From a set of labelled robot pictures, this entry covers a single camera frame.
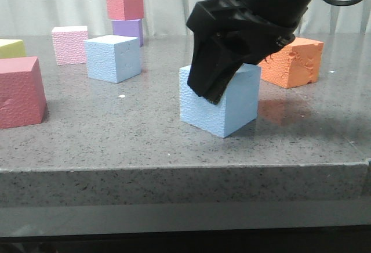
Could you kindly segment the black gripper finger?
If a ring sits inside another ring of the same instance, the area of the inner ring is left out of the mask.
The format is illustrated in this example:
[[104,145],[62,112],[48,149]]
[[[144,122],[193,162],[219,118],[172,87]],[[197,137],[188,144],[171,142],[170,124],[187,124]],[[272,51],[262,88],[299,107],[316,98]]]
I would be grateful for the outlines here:
[[194,35],[194,53],[188,86],[212,104],[218,104],[236,71],[250,55],[245,39],[236,33]]

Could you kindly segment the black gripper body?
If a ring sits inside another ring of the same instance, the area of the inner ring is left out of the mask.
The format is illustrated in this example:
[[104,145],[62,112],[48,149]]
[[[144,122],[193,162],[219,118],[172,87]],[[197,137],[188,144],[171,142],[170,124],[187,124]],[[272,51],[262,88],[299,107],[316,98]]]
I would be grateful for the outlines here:
[[229,61],[257,64],[291,44],[295,27],[282,27],[237,0],[197,2],[186,22],[194,33],[192,64],[211,62],[220,49]]

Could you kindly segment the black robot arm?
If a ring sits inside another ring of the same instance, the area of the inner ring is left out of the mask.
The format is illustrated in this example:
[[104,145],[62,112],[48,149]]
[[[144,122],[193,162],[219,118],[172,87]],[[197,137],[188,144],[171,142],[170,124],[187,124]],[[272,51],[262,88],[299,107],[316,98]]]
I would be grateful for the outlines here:
[[188,86],[217,104],[244,63],[259,64],[295,39],[311,0],[204,0],[187,20],[194,33]]

